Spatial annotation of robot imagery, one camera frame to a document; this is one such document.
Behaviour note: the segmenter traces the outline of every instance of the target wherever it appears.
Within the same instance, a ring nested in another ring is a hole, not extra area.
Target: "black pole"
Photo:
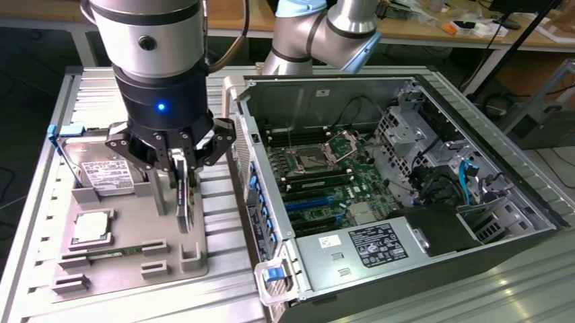
[[[509,50],[505,52],[501,60],[494,65],[493,70],[486,75],[485,80],[481,82],[481,84],[478,85],[478,87],[474,90],[474,92],[468,96],[468,98],[469,98],[470,101],[474,101],[474,98],[480,95],[481,91],[485,89],[485,86],[486,86],[488,82],[490,82],[490,80],[494,78],[494,75],[501,70],[504,64],[506,64],[506,62],[509,61],[512,55],[519,50],[519,47],[521,47],[523,42],[525,41],[527,37],[529,37],[532,31],[539,26],[539,23],[541,22],[541,20],[547,16],[548,12],[560,4],[560,2],[561,2],[561,0],[552,0],[552,1],[549,1],[548,5],[544,7],[544,9],[541,11],[539,11],[537,16],[532,20],[531,24],[527,26],[527,29],[524,30],[523,34],[519,36],[519,38],[515,41],[513,45],[510,46]]]

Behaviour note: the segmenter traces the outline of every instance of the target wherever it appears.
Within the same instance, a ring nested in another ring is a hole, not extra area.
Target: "wooden table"
[[[428,0],[418,0],[422,7],[426,7]],[[448,0],[448,3],[458,8],[473,11],[477,3],[468,0]],[[250,4],[250,24],[248,37],[270,38],[273,35],[274,17],[265,0],[249,0]],[[244,24],[237,10],[221,10],[210,12],[208,16],[208,34],[210,36],[237,36]],[[442,13],[429,14],[437,18],[438,23],[449,21]],[[510,44],[517,39],[529,22],[512,16],[521,24],[520,30],[510,30],[504,38],[497,38],[490,45],[494,50],[477,75],[465,88],[464,93],[473,92],[482,82],[486,74],[502,58]],[[96,66],[92,47],[86,39],[86,32],[96,31],[97,28],[88,23],[81,15],[78,0],[2,0],[0,1],[0,26],[58,29],[66,30],[73,37],[76,48],[84,66]],[[437,26],[421,25],[416,21],[384,19],[378,22],[381,32],[380,43],[404,44],[417,46],[444,46],[485,48],[490,38],[476,36],[450,36]],[[545,36],[533,32],[528,37],[520,50],[536,50],[545,52],[575,52],[575,45],[557,44]]]

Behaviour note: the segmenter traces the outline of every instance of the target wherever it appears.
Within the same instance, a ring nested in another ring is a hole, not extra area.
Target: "hard drive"
[[[133,193],[133,184],[145,181],[142,171],[105,145],[108,130],[84,131],[60,136],[57,144],[81,187],[92,187],[100,196]]]

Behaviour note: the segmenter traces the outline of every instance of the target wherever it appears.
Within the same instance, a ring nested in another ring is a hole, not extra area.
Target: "aluminum workbench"
[[[424,77],[437,86],[446,82],[421,67],[368,67],[362,72],[381,69],[426,73]],[[209,77],[208,101],[214,115],[221,111],[222,77],[253,73],[253,67],[230,67]],[[106,127],[124,119],[112,70],[90,68],[68,74],[50,124]],[[60,220],[73,176],[45,141],[0,285],[0,322],[264,322],[225,159],[205,168],[201,181],[209,182],[202,185],[208,275],[52,303]],[[565,231],[486,273],[337,322],[569,322],[575,315],[573,273],[575,233]]]

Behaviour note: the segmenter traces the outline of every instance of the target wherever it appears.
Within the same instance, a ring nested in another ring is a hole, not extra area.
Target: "hard drive label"
[[[132,175],[125,160],[92,161],[81,163],[81,167],[96,191],[133,187]]]
[[[349,231],[361,263],[366,268],[408,257],[397,235],[388,223]]]

